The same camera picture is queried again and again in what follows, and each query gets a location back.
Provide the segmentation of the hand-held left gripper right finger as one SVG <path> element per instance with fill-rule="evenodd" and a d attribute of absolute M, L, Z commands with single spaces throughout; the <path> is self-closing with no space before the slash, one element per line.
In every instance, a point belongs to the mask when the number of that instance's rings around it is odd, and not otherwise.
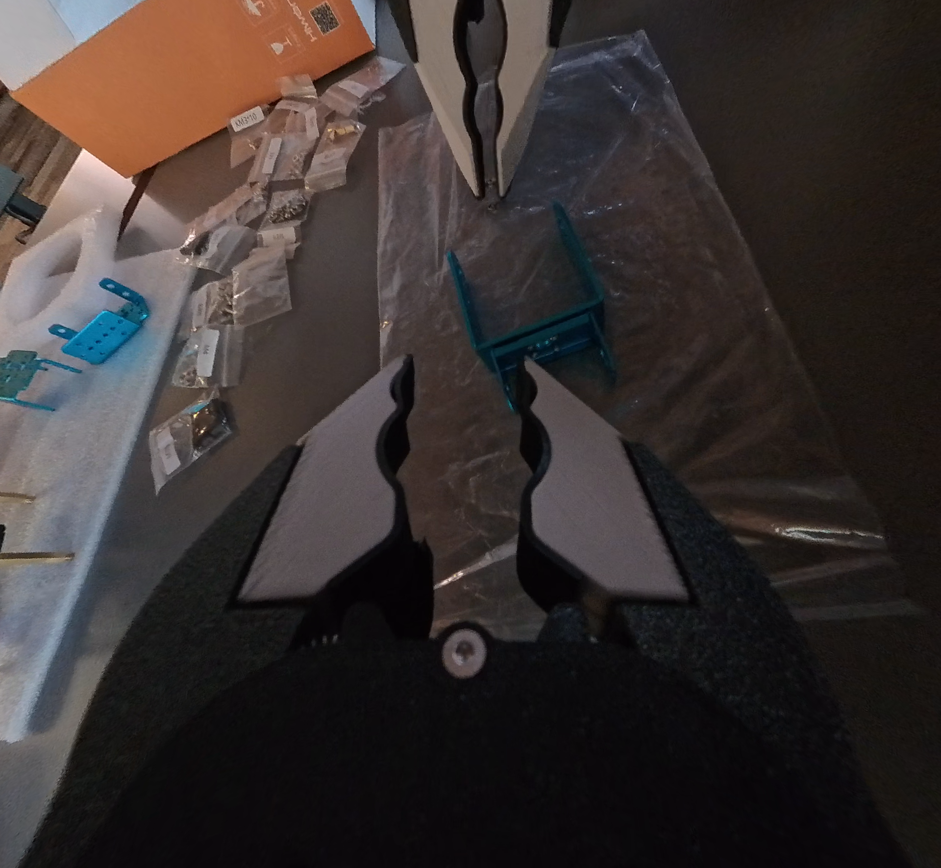
<path fill-rule="evenodd" d="M 693 591 L 619 431 L 533 359 L 516 378 L 517 576 L 545 613 L 581 606 L 604 630 L 619 606 L 693 606 Z"/>

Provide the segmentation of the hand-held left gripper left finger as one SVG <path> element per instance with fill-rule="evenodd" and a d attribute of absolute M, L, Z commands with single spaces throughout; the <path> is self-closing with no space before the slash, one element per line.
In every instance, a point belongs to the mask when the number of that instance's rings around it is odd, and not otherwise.
<path fill-rule="evenodd" d="M 402 355 L 312 428 L 233 603 L 302 610 L 295 639 L 344 639 L 365 613 L 429 639 L 433 556 L 413 537 L 398 473 L 410 451 L 415 365 Z"/>

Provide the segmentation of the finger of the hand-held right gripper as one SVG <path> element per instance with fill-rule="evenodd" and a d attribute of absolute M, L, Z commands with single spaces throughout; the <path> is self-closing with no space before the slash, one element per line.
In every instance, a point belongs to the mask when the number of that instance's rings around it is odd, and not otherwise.
<path fill-rule="evenodd" d="M 500 197 L 505 197 L 528 143 L 556 48 L 549 41 L 553 0 L 499 0 L 505 23 L 497 74 L 500 124 L 495 137 Z"/>
<path fill-rule="evenodd" d="M 466 45 L 459 43 L 463 0 L 407 0 L 416 47 L 414 64 L 450 146 L 454 161 L 476 198 L 484 192 L 483 147 L 473 119 L 476 85 Z"/>

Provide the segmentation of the small blue U bracket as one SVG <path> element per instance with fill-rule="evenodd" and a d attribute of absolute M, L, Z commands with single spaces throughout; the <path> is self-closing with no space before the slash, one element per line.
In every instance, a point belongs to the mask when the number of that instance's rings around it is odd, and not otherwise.
<path fill-rule="evenodd" d="M 617 368 L 605 334 L 603 307 L 567 310 L 475 347 L 478 356 L 500 381 L 513 412 L 517 409 L 516 377 L 523 360 L 529 359 L 545 366 L 586 349 L 598 353 L 609 377 L 615 380 Z"/>

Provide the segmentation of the large blue U bracket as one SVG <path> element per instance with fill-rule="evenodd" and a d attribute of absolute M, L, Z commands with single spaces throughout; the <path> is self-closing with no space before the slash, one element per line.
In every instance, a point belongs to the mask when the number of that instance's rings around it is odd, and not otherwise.
<path fill-rule="evenodd" d="M 559 202 L 553 202 L 552 211 L 562 244 L 575 274 L 586 290 L 586 299 L 547 319 L 486 338 L 470 283 L 456 254 L 449 250 L 446 260 L 470 343 L 478 357 L 500 379 L 514 370 L 522 359 L 546 365 L 586 349 L 596 350 L 607 371 L 614 376 L 617 371 L 605 335 L 605 294 L 602 285 L 566 209 Z"/>

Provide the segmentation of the grey desk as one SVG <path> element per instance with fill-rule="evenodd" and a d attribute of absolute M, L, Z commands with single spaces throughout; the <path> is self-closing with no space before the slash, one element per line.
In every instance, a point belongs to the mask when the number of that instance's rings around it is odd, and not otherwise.
<path fill-rule="evenodd" d="M 901 599 L 812 619 L 809 639 L 867 781 L 921 865 L 939 866 L 939 0 L 574 0 L 565 44 L 642 29 L 797 366 L 745 372 L 812 435 L 888 533 Z M 153 493 L 146 437 L 37 720 L 73 730 L 131 619 L 184 548 L 297 436 L 376 371 L 376 136 L 314 216 L 297 306 L 234 402 L 242 435 Z"/>

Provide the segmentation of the clear plastic bag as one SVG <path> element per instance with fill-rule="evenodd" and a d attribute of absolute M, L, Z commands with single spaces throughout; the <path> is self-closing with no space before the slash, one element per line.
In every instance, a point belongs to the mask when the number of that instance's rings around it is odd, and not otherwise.
<path fill-rule="evenodd" d="M 446 260 L 484 337 L 587 299 L 551 205 L 599 279 L 596 347 L 547 372 L 648 447 L 767 574 L 801 622 L 922 616 L 770 302 L 644 31 L 559 50 L 507 197 L 476 200 L 429 112 L 378 136 L 381 363 L 411 354 L 402 471 L 435 556 L 434 630 L 535 635 L 515 573 L 529 470 L 520 419 L 473 349 Z"/>

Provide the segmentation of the white foam sheet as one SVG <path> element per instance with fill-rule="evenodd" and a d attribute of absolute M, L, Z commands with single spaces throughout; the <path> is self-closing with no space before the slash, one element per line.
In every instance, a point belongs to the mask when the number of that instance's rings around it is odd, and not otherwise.
<path fill-rule="evenodd" d="M 121 485 L 194 271 L 171 250 L 114 263 L 107 276 L 147 301 L 143 329 L 98 366 L 64 356 L 48 341 L 23 347 L 79 368 L 39 372 L 25 399 L 52 412 L 2 404 L 2 741 L 14 743 L 30 718 Z"/>

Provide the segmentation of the pile of small screw bags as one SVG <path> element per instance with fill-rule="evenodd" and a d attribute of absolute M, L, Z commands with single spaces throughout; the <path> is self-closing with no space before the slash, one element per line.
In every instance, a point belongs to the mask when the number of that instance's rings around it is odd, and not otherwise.
<path fill-rule="evenodd" d="M 293 308 L 288 265 L 315 198 L 347 184 L 364 109 L 404 64 L 373 57 L 321 93 L 306 74 L 276 81 L 279 99 L 231 117 L 229 163 L 244 182 L 186 228 L 176 259 L 208 277 L 182 309 L 171 385 L 201 393 L 148 438 L 158 494 L 233 433 L 222 393 L 242 380 L 247 329 Z"/>

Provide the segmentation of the orange cardboard box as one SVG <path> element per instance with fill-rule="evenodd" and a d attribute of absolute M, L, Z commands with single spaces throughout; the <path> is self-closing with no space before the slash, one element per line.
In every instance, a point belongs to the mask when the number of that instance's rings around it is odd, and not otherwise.
<path fill-rule="evenodd" d="M 2 0 L 13 98 L 124 176 L 372 51 L 374 0 Z"/>

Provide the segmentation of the white foam insert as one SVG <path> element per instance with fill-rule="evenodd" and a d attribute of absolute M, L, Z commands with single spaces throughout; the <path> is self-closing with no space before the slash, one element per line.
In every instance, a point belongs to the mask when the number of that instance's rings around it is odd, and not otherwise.
<path fill-rule="evenodd" d="M 118 259 L 121 214 L 99 207 L 16 257 L 2 286 L 2 322 L 19 325 L 79 318 L 103 295 L 105 278 L 157 307 L 191 283 L 194 271 L 172 250 Z"/>

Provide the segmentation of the blue perforated bracket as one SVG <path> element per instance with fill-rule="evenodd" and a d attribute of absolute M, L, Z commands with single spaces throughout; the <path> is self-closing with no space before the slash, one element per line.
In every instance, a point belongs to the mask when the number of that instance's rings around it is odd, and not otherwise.
<path fill-rule="evenodd" d="M 150 315 L 147 300 L 134 289 L 109 277 L 102 278 L 99 286 L 123 300 L 119 310 L 100 311 L 79 331 L 60 324 L 48 328 L 49 333 L 64 341 L 61 351 L 66 356 L 93 366 L 102 364 L 123 347 L 143 328 Z"/>

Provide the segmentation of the blue flat legged bracket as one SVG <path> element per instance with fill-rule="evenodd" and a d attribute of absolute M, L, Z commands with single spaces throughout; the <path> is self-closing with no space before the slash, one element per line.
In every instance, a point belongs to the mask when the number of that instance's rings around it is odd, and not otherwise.
<path fill-rule="evenodd" d="M 28 389 L 36 374 L 58 368 L 75 374 L 81 374 L 79 368 L 39 356 L 35 351 L 15 349 L 1 358 L 1 402 L 18 407 L 30 408 L 41 412 L 53 413 L 48 405 L 23 400 L 19 397 Z"/>

